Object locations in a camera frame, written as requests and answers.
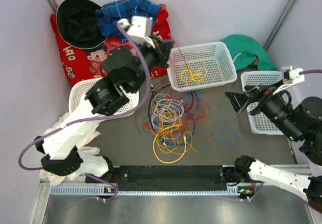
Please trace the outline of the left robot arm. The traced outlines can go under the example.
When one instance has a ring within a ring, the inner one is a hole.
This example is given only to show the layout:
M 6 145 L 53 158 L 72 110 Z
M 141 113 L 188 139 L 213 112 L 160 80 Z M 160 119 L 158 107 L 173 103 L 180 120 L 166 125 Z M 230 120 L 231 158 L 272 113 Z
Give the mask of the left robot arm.
M 102 121 L 124 116 L 119 109 L 129 103 L 128 94 L 138 92 L 156 67 L 167 68 L 174 41 L 146 38 L 143 42 L 131 39 L 136 54 L 119 46 L 110 51 L 101 63 L 106 76 L 96 81 L 85 93 L 78 107 L 58 127 L 56 132 L 38 143 L 44 153 L 41 159 L 44 171 L 65 177 L 73 173 L 94 175 L 103 182 L 113 179 L 114 170 L 105 156 L 88 154 L 77 144 Z

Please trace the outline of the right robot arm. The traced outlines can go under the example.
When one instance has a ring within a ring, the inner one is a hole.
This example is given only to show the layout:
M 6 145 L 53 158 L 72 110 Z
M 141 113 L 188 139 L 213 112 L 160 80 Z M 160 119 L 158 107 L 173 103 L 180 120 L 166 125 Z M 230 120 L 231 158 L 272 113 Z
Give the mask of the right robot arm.
M 287 86 L 279 81 L 272 85 L 245 86 L 243 92 L 225 92 L 235 113 L 257 103 L 251 116 L 263 113 L 289 140 L 303 145 L 299 150 L 316 165 L 321 165 L 321 98 L 308 97 L 296 108 Z M 311 208 L 321 212 L 321 176 L 302 176 L 271 167 L 249 156 L 235 161 L 235 176 L 266 182 L 293 193 Z

